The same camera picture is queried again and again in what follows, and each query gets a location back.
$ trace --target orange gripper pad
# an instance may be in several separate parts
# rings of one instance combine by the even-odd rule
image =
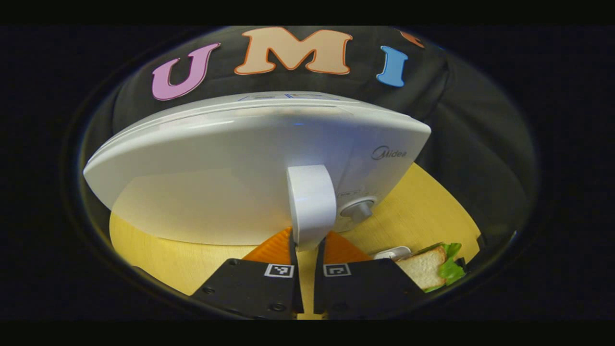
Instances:
[[[337,232],[330,231],[327,234],[323,264],[362,262],[364,260],[372,260],[372,258]]]
[[[254,262],[290,265],[288,240],[291,230],[292,227],[284,228],[282,231],[276,233],[257,246],[254,250],[250,251],[243,259]]]

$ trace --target black fabric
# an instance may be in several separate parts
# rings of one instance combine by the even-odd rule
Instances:
[[[113,133],[164,109],[212,97],[260,91],[319,91],[373,103],[408,114],[432,128],[417,163],[438,180],[475,220],[488,247],[507,240],[522,227],[538,188],[538,166],[531,135],[506,94],[460,58],[421,40],[412,44],[395,28],[381,26],[286,26],[299,40],[320,29],[342,31],[353,38],[346,45],[346,75],[315,73],[305,68],[313,53],[295,70],[277,65],[268,73],[238,75],[249,38],[257,28],[230,27],[193,39],[148,62],[120,90],[113,108]],[[190,93],[169,101],[152,96],[154,69],[172,59],[172,84],[189,73],[188,54],[220,42],[208,61],[207,75]],[[389,46],[408,56],[403,87],[379,82]]]

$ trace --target letter m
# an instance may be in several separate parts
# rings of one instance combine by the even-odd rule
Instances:
[[[352,36],[333,30],[318,30],[299,41],[285,28],[260,28],[249,30],[243,36],[250,38],[243,65],[235,68],[237,74],[266,73],[276,64],[268,60],[269,51],[288,70],[299,67],[312,52],[314,58],[306,65],[312,72],[347,74],[346,43]]]

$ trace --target sandwich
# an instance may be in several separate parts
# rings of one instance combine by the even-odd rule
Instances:
[[[459,249],[459,243],[438,243],[396,263],[424,292],[431,292],[466,275],[453,260]]]

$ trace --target table surface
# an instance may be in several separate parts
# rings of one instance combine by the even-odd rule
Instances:
[[[156,238],[111,213],[111,243],[131,265],[161,282],[191,295],[229,258],[242,258],[256,246],[221,246]],[[438,242],[461,243],[457,257],[470,262],[478,253],[478,227],[433,177],[413,164],[391,193],[373,208],[373,215],[353,230],[340,233],[368,254],[407,246],[413,252]],[[321,319],[313,314],[317,250],[297,253],[301,293],[306,313],[299,320]]]

